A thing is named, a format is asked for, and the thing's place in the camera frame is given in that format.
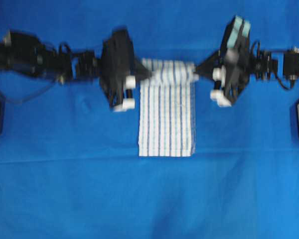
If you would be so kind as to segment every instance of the blue stripe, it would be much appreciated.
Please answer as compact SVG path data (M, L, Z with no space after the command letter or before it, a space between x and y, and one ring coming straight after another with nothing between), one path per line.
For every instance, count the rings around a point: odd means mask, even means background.
M156 119L155 119L155 89L156 89L156 86L153 86L153 96L152 96L152 99L153 99L153 104L152 104L152 109L153 109L153 145L152 145L152 150L153 150L153 153L155 152L155 136L156 136L156 128L155 128L155 125L156 125Z
M141 145L141 150L144 150L144 134L145 134L145 86L141 86L142 89L142 122L143 122L143 128L142 128L142 145Z
M161 72L160 72L160 81L163 83L163 71L164 71L165 63L162 61Z
M147 153L150 155L150 87L148 87L148 140L147 140Z
M185 124L186 124L186 150L188 150L188 94L187 94L187 88L189 87L189 85L186 86L186 91L185 91L185 100L186 100L186 105L185 105Z
M164 88L164 156L166 156L166 138L167 138L167 129L166 129L166 88Z
M158 87L158 155L160 156L160 86Z
M169 91L169 156L171 156L171 86L168 87Z
M195 151L195 91L194 84L190 84L190 130L191 130L191 150L190 154L192 155Z
M175 83L175 86L174 86L174 90L175 90L175 96L174 96L174 102L175 102L175 115L174 115L174 120L175 120L175 128L174 128L174 131L175 131L175 153L177 153L177 86L176 86L176 69L175 69L175 62L173 61L173 77L174 77L174 83Z
M185 72L186 72L186 81L189 81L189 73L188 73L188 67L187 67L188 65L184 64L184 66L185 66Z
M174 61L172 61L172 67L173 67L173 79L174 79L174 83L176 84L175 62Z
M183 109L182 109L182 89L180 84L180 109L179 109L179 115L180 115L180 156L183 156Z

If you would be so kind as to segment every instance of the blue cloth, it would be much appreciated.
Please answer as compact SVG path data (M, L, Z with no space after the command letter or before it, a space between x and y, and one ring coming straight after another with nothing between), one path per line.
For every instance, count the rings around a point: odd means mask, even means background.
M112 28L126 25L138 56L199 63L236 14L263 47L299 47L294 0L0 0L0 39L22 29L100 54ZM0 74L11 97L43 85ZM6 105L0 239L299 239L299 82L286 92L252 78L227 109L210 101L212 87L195 86L190 158L137 157L138 90L136 110L124 114L109 111L97 83Z

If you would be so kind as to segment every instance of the towel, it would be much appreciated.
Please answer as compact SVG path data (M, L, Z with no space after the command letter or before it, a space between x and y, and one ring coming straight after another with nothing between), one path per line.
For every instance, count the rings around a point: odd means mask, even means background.
M195 152L193 63L142 59L152 77L141 82L139 156L191 156Z

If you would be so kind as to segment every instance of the white towel with blue stripes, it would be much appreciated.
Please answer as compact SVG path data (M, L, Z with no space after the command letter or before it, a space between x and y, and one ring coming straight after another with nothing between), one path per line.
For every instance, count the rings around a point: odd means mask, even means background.
M141 82L139 156L191 156L195 152L193 63L143 59L152 77Z

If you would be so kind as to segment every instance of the folded towel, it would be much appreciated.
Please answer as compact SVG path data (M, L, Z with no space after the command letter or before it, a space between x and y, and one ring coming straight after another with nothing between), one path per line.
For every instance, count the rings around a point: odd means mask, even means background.
M141 82L140 156L191 156L195 152L193 63L143 59L152 77Z

